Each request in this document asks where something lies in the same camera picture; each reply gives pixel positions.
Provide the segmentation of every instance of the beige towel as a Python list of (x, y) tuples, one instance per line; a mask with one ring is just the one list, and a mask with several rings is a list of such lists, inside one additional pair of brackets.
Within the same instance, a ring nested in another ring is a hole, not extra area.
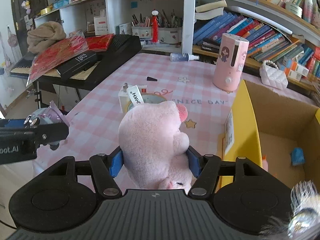
[(34, 30), (28, 32), (28, 51), (40, 53), (54, 44), (66, 38), (63, 27), (57, 22), (46, 22)]

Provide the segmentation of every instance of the red tassel ornament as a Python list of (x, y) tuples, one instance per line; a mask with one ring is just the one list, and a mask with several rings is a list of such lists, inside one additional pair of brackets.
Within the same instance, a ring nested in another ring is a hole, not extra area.
[(158, 13), (156, 10), (152, 11), (152, 42), (158, 42)]

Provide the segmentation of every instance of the white quilted bag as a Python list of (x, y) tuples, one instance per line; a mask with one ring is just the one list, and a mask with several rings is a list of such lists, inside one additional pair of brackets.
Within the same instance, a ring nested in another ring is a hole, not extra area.
[(288, 86), (288, 80), (285, 73), (279, 70), (278, 66), (270, 60), (264, 60), (260, 68), (260, 76), (264, 85), (285, 89)]

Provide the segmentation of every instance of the pink plush pig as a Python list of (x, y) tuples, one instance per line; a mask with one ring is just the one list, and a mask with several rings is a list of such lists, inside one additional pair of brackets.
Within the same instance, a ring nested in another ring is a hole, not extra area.
[(179, 127), (188, 116), (184, 105), (165, 101), (131, 109), (119, 126), (119, 145), (130, 178), (141, 189), (181, 189), (193, 178), (189, 170), (189, 138)]

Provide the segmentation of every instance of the pink checkered tablecloth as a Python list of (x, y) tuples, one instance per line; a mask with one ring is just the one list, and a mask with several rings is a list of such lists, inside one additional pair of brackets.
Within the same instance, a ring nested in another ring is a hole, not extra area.
[[(38, 149), (35, 160), (36, 173), (48, 168), (61, 158), (72, 155), (77, 161), (88, 160), (97, 153), (110, 154), (118, 144), (118, 127), (121, 113), (118, 93), (125, 82), (147, 84), (148, 93), (159, 92), (167, 100), (183, 103), (188, 109), (188, 124), (180, 127), (190, 139), (190, 145), (200, 154), (215, 154), (218, 135), (224, 132), (224, 123), (236, 95), (226, 93), (212, 84), (215, 65), (208, 63), (170, 62), (167, 56), (137, 54), (92, 90), (67, 115), (70, 122), (69, 136), (56, 151), (49, 146)], [(147, 77), (158, 79), (147, 81)], [(243, 73), (242, 78), (261, 84), (261, 79)], [(275, 92), (314, 104), (313, 101), (292, 90)], [(134, 188), (123, 167), (115, 179), (122, 192)], [(92, 187), (90, 178), (79, 182)]]

